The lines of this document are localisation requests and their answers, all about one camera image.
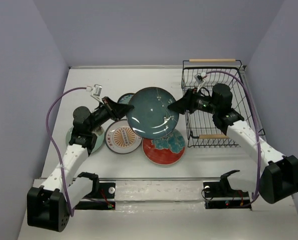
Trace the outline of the small blue white plate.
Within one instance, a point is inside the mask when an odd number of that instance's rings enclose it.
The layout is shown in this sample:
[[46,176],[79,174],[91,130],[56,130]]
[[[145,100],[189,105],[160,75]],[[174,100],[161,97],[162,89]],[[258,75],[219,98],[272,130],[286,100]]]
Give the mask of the small blue white plate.
[[128,104],[130,99],[133,97],[134,93],[126,93],[119,97],[117,103],[119,104]]

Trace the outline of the dark teal blossom plate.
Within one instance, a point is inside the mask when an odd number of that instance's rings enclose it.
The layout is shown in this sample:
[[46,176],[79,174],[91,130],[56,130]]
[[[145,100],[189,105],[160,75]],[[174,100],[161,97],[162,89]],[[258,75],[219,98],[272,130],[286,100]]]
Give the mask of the dark teal blossom plate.
[[179,121],[179,113],[168,106],[176,102],[168,91],[160,87],[146,87],[129,100],[134,108],[127,113],[131,130],[144,139],[157,140],[171,134]]

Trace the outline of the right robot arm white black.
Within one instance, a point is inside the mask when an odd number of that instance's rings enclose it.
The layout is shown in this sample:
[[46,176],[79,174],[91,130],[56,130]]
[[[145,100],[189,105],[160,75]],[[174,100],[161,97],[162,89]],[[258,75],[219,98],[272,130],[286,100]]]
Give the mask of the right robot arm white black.
[[188,89],[184,96],[168,108],[179,114],[197,110],[212,114],[214,125],[227,137],[234,140],[257,164],[255,179],[249,179],[239,170],[221,176],[219,190],[230,196],[237,190],[251,192],[252,200],[262,197],[274,204],[298,192],[298,159],[275,150],[247,121],[232,108],[230,87],[217,83],[210,96],[200,94],[198,88]]

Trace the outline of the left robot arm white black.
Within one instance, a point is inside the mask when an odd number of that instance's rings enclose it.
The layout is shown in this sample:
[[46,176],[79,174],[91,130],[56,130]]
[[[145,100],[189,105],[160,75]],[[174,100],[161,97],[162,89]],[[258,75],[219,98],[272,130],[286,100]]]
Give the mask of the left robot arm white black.
[[59,164],[49,177],[27,193],[27,224],[31,227],[62,232],[76,205],[85,197],[99,193],[99,177],[95,173],[77,174],[90,156],[97,141],[95,131],[108,120],[120,120],[134,106],[104,97],[91,112],[80,106],[73,112],[73,130],[66,152],[59,154]]

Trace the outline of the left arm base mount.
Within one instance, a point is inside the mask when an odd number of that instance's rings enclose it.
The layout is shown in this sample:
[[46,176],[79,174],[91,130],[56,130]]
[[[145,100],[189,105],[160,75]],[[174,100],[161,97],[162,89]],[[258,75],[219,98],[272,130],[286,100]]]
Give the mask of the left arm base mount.
[[86,195],[75,207],[75,210],[110,211],[115,209],[115,182],[100,182],[96,193]]

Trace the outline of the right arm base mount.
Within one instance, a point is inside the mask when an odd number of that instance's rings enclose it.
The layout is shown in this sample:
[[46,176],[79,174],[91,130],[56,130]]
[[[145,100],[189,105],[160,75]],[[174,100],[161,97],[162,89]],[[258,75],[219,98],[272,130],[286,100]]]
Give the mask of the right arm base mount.
[[205,208],[211,209],[251,209],[251,200],[248,192],[241,190],[224,189],[219,181],[203,183],[201,196],[205,201]]

